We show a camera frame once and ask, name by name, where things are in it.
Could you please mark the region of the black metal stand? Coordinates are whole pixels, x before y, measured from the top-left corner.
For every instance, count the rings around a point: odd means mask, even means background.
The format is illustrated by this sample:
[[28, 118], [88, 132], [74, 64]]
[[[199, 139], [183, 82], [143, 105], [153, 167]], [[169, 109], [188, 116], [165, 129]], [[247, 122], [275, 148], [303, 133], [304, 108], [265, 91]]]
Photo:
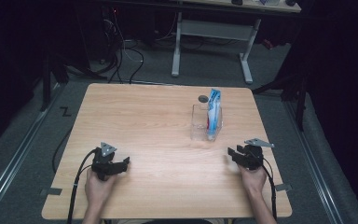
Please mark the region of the black metal stand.
[[281, 99], [296, 100], [295, 123], [303, 131], [303, 115], [310, 66], [307, 63], [284, 63], [278, 75], [270, 83], [252, 90], [253, 94], [260, 94], [267, 90], [282, 90]]
[[47, 52], [43, 61], [43, 95], [41, 111], [45, 111], [51, 102], [51, 77], [55, 77], [56, 82], [59, 84], [66, 84], [69, 79], [62, 59], [51, 52]]

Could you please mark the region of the person's right hand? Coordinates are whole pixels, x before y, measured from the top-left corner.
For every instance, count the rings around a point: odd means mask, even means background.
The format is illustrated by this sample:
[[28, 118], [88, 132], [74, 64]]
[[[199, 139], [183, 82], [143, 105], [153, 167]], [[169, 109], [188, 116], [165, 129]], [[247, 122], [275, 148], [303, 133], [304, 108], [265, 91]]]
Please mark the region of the person's right hand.
[[261, 195], [266, 183], [267, 174], [263, 168], [249, 170], [239, 165], [242, 184], [249, 196]]

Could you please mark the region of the clear plastic container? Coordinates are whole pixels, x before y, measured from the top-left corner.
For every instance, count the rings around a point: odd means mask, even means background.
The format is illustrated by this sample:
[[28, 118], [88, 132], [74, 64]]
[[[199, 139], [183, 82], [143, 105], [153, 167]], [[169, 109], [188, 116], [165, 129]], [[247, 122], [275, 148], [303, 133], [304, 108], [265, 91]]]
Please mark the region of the clear plastic container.
[[223, 126], [223, 112], [219, 108], [217, 117], [213, 120], [215, 127], [209, 130], [209, 114], [207, 105], [193, 105], [190, 138], [196, 141], [214, 141]]

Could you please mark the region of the blue white toothpaste tube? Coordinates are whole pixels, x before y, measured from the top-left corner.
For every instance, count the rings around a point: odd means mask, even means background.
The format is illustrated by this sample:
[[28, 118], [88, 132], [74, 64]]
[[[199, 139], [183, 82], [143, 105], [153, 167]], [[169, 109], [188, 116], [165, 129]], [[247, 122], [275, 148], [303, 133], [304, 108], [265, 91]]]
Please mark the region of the blue white toothpaste tube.
[[207, 137], [209, 140], [214, 140], [216, 136], [219, 114], [220, 114], [220, 98], [221, 98], [221, 91], [217, 89], [211, 89], [211, 93], [208, 101], [208, 126], [207, 126]]

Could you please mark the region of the person's left hand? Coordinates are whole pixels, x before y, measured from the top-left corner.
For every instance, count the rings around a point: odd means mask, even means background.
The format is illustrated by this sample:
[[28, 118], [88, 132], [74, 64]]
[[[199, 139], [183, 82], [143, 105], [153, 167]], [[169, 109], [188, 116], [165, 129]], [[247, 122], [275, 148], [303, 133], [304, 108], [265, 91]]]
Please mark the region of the person's left hand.
[[107, 180], [101, 180], [91, 169], [87, 171], [85, 185], [88, 200], [88, 208], [102, 209], [109, 199], [117, 176], [110, 175]]

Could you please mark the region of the metal floor rail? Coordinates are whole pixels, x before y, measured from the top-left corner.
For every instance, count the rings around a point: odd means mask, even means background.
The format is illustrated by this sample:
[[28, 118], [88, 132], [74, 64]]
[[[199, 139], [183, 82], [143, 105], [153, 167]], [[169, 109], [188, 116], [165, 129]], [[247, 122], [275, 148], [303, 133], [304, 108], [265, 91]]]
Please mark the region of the metal floor rail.
[[18, 145], [15, 153], [10, 157], [9, 163], [5, 166], [3, 172], [0, 174], [0, 202], [4, 197], [7, 189], [9, 188], [11, 182], [16, 176], [17, 172], [21, 168], [22, 163], [25, 160], [25, 157], [30, 151], [31, 144], [34, 141], [34, 137], [39, 131], [42, 123], [44, 122], [51, 105], [55, 103], [56, 99], [60, 96], [64, 90], [64, 84], [55, 84], [52, 89], [52, 98], [51, 102], [48, 103], [43, 110], [38, 110], [37, 117], [33, 120], [26, 134], [22, 138], [20, 144]]
[[344, 224], [341, 214], [337, 209], [335, 200], [333, 199], [330, 188], [324, 179], [324, 176], [312, 154], [310, 144], [306, 135], [298, 128], [296, 123], [296, 112], [291, 103], [283, 102], [286, 113], [294, 126], [296, 135], [300, 141], [300, 145], [305, 156], [306, 165], [309, 169], [312, 181], [318, 192], [319, 198], [323, 204], [324, 210], [328, 216], [330, 224]]

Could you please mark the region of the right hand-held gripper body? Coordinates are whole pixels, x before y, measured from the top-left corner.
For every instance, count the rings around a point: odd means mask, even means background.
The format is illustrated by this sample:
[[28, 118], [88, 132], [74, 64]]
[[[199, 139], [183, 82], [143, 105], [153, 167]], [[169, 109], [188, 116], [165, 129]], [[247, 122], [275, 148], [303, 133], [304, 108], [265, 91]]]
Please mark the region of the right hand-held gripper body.
[[244, 160], [249, 170], [256, 170], [263, 165], [263, 147], [275, 147], [273, 143], [258, 138], [245, 140], [244, 143], [244, 146], [237, 145], [237, 151], [244, 155], [244, 157], [240, 159]]

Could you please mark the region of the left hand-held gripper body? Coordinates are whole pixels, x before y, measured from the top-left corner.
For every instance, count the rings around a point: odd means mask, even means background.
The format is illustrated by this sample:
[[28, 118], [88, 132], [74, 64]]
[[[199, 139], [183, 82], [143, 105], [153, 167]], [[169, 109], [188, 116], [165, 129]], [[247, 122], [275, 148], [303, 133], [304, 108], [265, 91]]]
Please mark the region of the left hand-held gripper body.
[[105, 181], [108, 176], [114, 174], [114, 164], [112, 163], [117, 149], [105, 142], [95, 150], [95, 156], [92, 161], [91, 170], [97, 174], [98, 178]]

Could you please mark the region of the white frame desk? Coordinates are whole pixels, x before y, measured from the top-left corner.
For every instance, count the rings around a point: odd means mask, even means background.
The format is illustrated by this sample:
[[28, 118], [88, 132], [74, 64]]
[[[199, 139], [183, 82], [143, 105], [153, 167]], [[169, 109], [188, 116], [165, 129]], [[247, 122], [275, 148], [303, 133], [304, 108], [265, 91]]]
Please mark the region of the white frame desk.
[[[299, 14], [302, 10], [296, 0], [178, 0], [178, 5], [184, 7], [198, 4], [200, 7], [217, 7], [218, 9], [249, 9], [251, 12], [272, 12], [279, 15], [289, 13]], [[261, 23], [258, 16], [250, 24], [225, 21], [207, 21], [206, 19], [184, 19], [182, 13], [176, 15], [175, 48], [172, 58], [172, 76], [180, 74], [181, 39], [183, 35], [211, 37], [226, 40], [245, 41], [247, 46], [239, 54], [244, 81], [253, 83], [248, 57], [255, 42]]]

